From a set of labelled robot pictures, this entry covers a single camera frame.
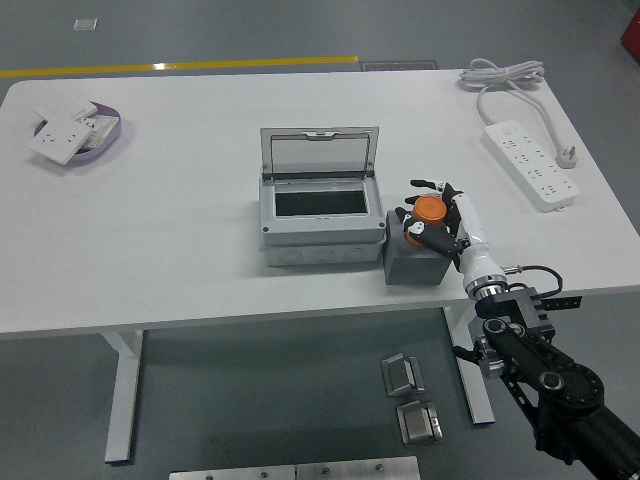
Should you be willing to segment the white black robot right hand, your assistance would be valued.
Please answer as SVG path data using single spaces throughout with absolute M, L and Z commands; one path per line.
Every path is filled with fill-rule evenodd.
M 405 239 L 451 259 L 470 299 L 505 292 L 506 273 L 491 257 L 471 198 L 447 182 L 413 179 L 410 185 L 426 191 L 405 199 L 410 211 L 395 209 Z

